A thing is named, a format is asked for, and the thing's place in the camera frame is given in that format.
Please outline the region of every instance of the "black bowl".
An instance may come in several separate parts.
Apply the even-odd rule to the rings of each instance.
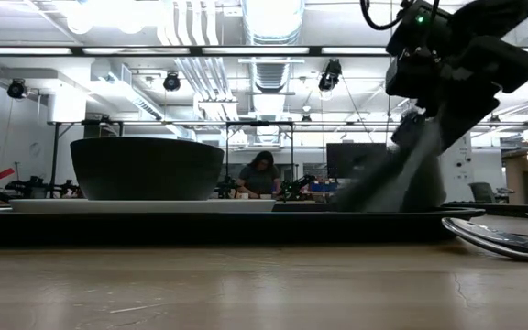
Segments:
[[[71,143],[84,195],[105,201],[206,200],[224,151],[201,143],[150,137],[100,137]]]

